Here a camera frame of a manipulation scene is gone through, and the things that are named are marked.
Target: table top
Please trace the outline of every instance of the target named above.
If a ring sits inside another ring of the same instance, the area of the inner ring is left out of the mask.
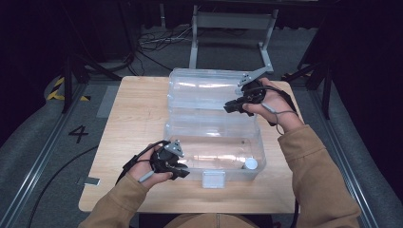
[[[167,77],[123,78],[88,175],[100,179],[100,184],[86,185],[79,202],[82,211],[91,211],[114,186],[127,161],[163,139],[168,82]],[[274,83],[291,95],[297,107],[291,87],[285,82]],[[261,116],[258,123],[267,164],[254,180],[228,181],[223,189],[204,189],[201,181],[169,180],[148,192],[139,212],[293,213],[292,173],[279,148],[279,134]]]

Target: plastic storage bin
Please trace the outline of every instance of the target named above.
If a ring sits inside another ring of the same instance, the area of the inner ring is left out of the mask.
[[[256,116],[223,109],[240,96],[243,73],[177,68],[170,74],[164,137],[181,142],[187,180],[212,180],[212,187],[220,187],[218,181],[252,181],[266,165]]]

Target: person's right hand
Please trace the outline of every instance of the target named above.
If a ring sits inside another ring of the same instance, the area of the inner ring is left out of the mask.
[[[264,86],[272,86],[278,88],[267,78],[262,78],[260,79],[260,81],[263,83]],[[276,110],[276,112],[293,110],[276,91],[270,89],[266,90],[266,96],[264,97],[263,103],[271,106],[273,109]],[[269,112],[266,108],[264,108],[261,104],[244,104],[242,108],[248,112],[260,114],[260,116],[262,116],[268,122],[279,124],[283,128],[284,132],[290,131],[303,125],[302,120],[295,113],[292,112],[273,114]]]

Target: human hand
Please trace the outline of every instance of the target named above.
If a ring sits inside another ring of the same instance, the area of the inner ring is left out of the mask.
[[[278,88],[274,83],[270,82],[267,78],[262,78],[260,79],[260,81],[264,86],[272,86]],[[272,107],[274,110],[276,110],[278,114],[271,113],[261,104],[244,104],[242,108],[248,112],[260,114],[260,116],[262,116],[270,123],[277,123],[283,128],[284,132],[290,131],[294,128],[303,125],[302,120],[295,113],[283,112],[283,111],[292,111],[293,109],[276,91],[267,89],[263,103]]]
[[[133,167],[131,167],[127,173],[129,175],[131,175],[131,177],[133,177],[136,181],[138,181],[145,174],[152,171],[149,160],[151,158],[151,155],[155,151],[157,151],[159,148],[160,148],[160,146],[156,145],[153,148],[149,149],[147,152],[145,152],[143,155],[141,155],[141,157],[138,159],[138,162],[135,165],[133,165]],[[144,187],[150,189],[152,186],[154,186],[157,183],[169,180],[172,177],[172,175],[173,174],[171,172],[154,173],[154,174],[152,174],[151,177],[149,177],[145,181],[141,182],[141,184]]]

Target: sleeve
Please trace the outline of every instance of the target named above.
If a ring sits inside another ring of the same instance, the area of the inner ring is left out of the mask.
[[[148,189],[126,174],[118,184],[103,196],[79,228],[124,227],[145,200]]]
[[[304,125],[278,142],[293,172],[300,205],[297,227],[359,227],[359,206],[314,130]]]

